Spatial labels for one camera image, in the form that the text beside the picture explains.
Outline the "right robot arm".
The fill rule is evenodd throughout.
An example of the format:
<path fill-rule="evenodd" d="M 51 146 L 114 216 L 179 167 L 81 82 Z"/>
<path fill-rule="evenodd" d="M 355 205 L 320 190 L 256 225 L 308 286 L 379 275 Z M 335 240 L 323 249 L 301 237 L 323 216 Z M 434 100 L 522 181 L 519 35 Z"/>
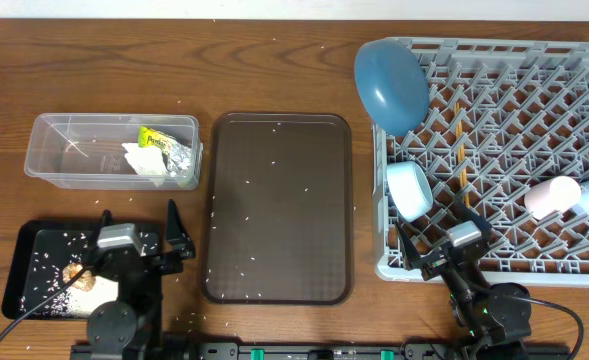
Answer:
<path fill-rule="evenodd" d="M 492 226 L 459 200 L 454 202 L 460 223 L 446 233 L 447 240 L 421 255 L 400 222 L 395 223 L 403 266 L 418 270 L 422 278 L 439 277 L 450 292 L 453 315 L 469 335 L 442 349 L 430 342 L 419 346 L 438 359 L 574 359 L 583 343 L 585 329 L 580 316 L 571 309 L 530 296 L 518 283 L 490 284 L 478 261 L 489 252 Z M 575 345 L 528 346 L 530 317 L 534 305 L 561 311 L 577 325 Z"/>

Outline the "gold foil wrapper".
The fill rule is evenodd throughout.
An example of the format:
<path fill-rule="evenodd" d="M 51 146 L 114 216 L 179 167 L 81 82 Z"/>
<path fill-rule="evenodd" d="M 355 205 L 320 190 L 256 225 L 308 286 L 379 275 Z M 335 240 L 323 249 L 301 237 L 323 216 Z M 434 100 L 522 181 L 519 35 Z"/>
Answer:
<path fill-rule="evenodd" d="M 80 263 L 68 264 L 63 269 L 63 281 L 68 283 L 71 280 L 74 280 L 72 286 L 83 292 L 91 291 L 96 284 L 96 277 Z"/>

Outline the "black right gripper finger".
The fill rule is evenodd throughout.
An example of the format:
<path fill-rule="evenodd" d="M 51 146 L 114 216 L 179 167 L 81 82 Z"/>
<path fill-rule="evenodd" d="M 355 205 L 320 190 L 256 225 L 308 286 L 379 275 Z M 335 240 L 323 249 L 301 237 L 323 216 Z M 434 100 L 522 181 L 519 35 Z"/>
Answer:
<path fill-rule="evenodd" d="M 461 223 L 472 221 L 480 230 L 481 237 L 484 240 L 491 239 L 491 224 L 485 217 L 476 214 L 472 209 L 468 208 L 463 201 L 456 199 L 453 202 L 453 213 Z"/>
<path fill-rule="evenodd" d="M 395 223 L 395 228 L 399 238 L 399 246 L 403 255 L 403 267 L 406 270 L 418 269 L 420 267 L 421 255 L 399 222 Z"/>

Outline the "yellow snack wrapper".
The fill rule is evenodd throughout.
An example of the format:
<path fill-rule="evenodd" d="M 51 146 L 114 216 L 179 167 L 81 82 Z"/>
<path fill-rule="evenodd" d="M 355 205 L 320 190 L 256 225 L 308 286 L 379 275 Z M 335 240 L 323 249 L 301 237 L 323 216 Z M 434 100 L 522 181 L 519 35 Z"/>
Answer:
<path fill-rule="evenodd" d="M 161 151 L 166 169 L 170 174 L 186 173 L 192 166 L 192 150 L 173 136 L 146 126 L 139 128 L 138 145 L 154 147 Z"/>

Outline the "pink plastic cup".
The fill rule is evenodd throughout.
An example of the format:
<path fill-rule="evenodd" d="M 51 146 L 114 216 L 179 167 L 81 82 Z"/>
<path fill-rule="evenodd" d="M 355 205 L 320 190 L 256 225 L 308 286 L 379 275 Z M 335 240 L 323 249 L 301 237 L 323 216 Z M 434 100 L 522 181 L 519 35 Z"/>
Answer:
<path fill-rule="evenodd" d="M 524 196 L 527 211 L 537 220 L 563 213 L 581 199 L 581 187 L 568 176 L 557 176 L 532 187 Z"/>

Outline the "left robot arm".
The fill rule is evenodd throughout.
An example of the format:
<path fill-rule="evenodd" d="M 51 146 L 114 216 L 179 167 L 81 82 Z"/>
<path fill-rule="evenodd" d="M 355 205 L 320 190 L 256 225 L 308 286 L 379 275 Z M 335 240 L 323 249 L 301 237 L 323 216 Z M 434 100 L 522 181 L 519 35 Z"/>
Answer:
<path fill-rule="evenodd" d="M 145 255 L 134 223 L 116 224 L 106 210 L 89 237 L 81 268 L 54 294 L 27 310 L 1 333 L 0 343 L 18 324 L 71 288 L 83 275 L 116 281 L 118 296 L 99 305 L 87 320 L 85 345 L 71 347 L 72 359 L 196 359 L 198 347 L 180 336 L 162 333 L 161 279 L 183 271 L 196 257 L 174 200 L 168 201 L 165 241 L 169 252 Z"/>

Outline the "light blue rice bowl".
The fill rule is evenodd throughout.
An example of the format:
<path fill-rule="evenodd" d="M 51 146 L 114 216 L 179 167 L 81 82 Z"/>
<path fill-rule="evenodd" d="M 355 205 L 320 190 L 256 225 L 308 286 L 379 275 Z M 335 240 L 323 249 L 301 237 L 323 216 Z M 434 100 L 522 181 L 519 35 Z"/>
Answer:
<path fill-rule="evenodd" d="M 417 163 L 390 163 L 387 165 L 386 177 L 392 200 L 405 221 L 413 222 L 431 210 L 432 190 Z"/>

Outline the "blue plate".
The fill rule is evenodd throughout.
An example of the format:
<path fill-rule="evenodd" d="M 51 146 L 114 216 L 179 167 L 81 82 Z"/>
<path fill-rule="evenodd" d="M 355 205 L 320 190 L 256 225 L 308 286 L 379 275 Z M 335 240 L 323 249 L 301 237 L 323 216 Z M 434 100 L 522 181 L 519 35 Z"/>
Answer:
<path fill-rule="evenodd" d="M 388 135 L 407 135 L 428 113 L 425 73 L 415 55 L 395 39 L 363 44 L 355 57 L 354 79 L 366 112 Z"/>

